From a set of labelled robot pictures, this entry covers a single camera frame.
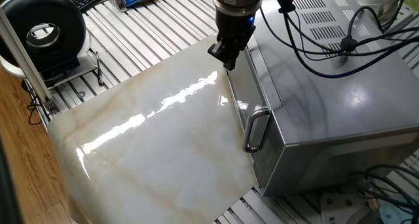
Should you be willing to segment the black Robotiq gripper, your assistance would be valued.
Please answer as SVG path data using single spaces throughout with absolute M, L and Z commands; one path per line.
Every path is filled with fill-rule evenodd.
M 208 48 L 208 53 L 223 62 L 225 69 L 232 71 L 236 59 L 255 31 L 255 13 L 232 16 L 217 11 L 215 21 L 218 27 L 217 42 Z

